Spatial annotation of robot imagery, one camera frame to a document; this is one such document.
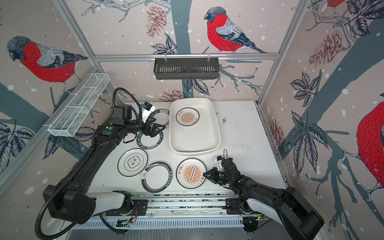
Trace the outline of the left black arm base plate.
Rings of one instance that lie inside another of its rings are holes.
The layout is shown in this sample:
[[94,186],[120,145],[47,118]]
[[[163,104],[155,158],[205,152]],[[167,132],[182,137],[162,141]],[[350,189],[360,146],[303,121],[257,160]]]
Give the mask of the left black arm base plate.
[[109,210],[105,213],[108,217],[136,217],[145,216],[148,206],[148,200],[132,200],[128,207]]

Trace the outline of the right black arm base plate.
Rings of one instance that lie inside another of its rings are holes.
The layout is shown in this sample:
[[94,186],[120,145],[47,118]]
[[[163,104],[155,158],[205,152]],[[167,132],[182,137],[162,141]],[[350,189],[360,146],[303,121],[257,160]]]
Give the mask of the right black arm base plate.
[[255,211],[244,211],[241,208],[240,201],[238,199],[225,199],[225,206],[223,207],[223,209],[227,211],[228,215],[264,215],[260,212]]

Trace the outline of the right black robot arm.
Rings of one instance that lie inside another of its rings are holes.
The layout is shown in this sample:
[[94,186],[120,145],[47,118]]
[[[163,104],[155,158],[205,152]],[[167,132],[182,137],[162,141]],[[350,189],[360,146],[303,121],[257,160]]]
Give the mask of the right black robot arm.
[[231,159],[223,161],[222,168],[219,171],[214,167],[204,177],[232,190],[238,196],[241,211],[258,212],[276,221],[293,240],[313,240],[323,227],[323,217],[295,188],[260,184],[242,175]]

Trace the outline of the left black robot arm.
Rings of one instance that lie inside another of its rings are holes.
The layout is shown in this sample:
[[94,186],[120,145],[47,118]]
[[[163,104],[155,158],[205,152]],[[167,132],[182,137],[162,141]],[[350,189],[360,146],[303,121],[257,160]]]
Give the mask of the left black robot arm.
[[143,133],[155,137],[164,125],[157,124],[153,117],[155,106],[145,102],[136,119],[132,118],[134,108],[117,105],[111,116],[92,135],[92,146],[57,185],[49,185],[43,192],[45,206],[52,218],[75,224],[83,224],[96,214],[102,213],[100,197],[87,196],[89,187],[109,154],[128,134]]

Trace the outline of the orange sunburst plate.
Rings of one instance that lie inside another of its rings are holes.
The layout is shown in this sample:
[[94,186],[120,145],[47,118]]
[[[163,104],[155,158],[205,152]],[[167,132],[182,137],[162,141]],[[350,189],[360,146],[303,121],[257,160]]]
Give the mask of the orange sunburst plate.
[[177,181],[186,189],[197,189],[206,180],[204,173],[207,172],[206,165],[197,158],[187,158],[177,167]]
[[199,112],[194,108],[183,108],[176,114],[177,122],[184,126],[190,127],[195,125],[200,119]]

